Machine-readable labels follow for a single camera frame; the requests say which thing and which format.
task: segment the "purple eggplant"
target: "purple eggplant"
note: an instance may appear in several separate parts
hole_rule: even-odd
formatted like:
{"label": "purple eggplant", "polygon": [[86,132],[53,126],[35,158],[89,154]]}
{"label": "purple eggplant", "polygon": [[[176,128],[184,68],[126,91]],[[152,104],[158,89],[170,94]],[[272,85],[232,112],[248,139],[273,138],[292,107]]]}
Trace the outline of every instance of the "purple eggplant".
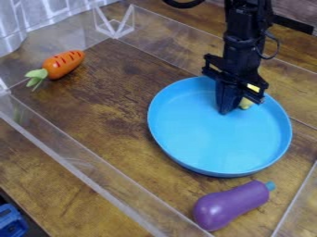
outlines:
{"label": "purple eggplant", "polygon": [[235,218],[268,202],[275,188],[271,181],[251,181],[229,191],[205,195],[193,209],[197,224],[208,231],[220,230]]}

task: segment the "blue bowl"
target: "blue bowl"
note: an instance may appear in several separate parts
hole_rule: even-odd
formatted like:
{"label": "blue bowl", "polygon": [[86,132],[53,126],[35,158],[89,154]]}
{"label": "blue bowl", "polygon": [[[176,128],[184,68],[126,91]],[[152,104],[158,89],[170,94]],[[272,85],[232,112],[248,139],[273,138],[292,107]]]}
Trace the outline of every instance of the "blue bowl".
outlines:
{"label": "blue bowl", "polygon": [[271,167],[292,143],[289,116],[267,94],[265,103],[225,116],[216,105],[216,82],[196,77],[156,96],[149,128],[162,150],[185,168],[216,177],[240,177]]}

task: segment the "carrot leaves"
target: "carrot leaves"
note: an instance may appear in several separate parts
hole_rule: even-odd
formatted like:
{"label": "carrot leaves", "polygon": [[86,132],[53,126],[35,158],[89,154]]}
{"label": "carrot leaves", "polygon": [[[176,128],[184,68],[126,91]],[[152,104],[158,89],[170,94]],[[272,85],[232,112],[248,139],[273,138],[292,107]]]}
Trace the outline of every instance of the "carrot leaves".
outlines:
{"label": "carrot leaves", "polygon": [[43,80],[46,79],[47,75],[49,75],[49,72],[47,72],[46,69],[31,70],[26,74],[26,76],[30,78],[30,81],[29,81],[26,87],[33,87],[34,86],[33,92],[41,86],[41,84],[42,84]]}

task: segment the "wooden table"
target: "wooden table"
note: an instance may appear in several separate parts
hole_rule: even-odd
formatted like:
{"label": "wooden table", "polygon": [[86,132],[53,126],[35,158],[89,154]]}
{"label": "wooden table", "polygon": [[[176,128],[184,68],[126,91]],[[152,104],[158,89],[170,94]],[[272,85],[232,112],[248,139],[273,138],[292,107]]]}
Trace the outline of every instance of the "wooden table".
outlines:
{"label": "wooden table", "polygon": [[[224,10],[217,6],[204,4],[178,11],[156,0],[130,2],[223,35]],[[317,71],[316,38],[279,26],[273,32],[284,43],[279,57]],[[215,232],[216,236],[269,236],[316,160],[317,79],[296,75],[285,80],[279,64],[264,73],[272,85],[269,93],[292,117],[292,147],[271,168],[231,180],[189,172],[160,150],[146,126],[148,106],[168,84],[192,74],[132,46],[116,40],[102,42],[87,50],[87,60],[70,80],[47,82],[34,94],[23,84],[13,92],[188,217],[206,193],[255,179],[273,180],[277,190],[271,202]],[[152,235],[3,120],[0,128],[2,188],[53,236]]]}

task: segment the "orange carrot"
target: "orange carrot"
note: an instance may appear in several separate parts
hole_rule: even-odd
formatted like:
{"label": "orange carrot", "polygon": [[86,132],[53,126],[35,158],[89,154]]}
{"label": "orange carrot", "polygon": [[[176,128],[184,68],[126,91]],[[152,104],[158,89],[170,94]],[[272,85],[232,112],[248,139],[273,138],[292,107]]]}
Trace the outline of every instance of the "orange carrot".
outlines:
{"label": "orange carrot", "polygon": [[49,57],[42,64],[42,69],[31,70],[26,74],[30,78],[26,86],[35,86],[35,91],[46,78],[53,81],[61,79],[81,65],[85,60],[85,56],[83,51],[71,50]]}

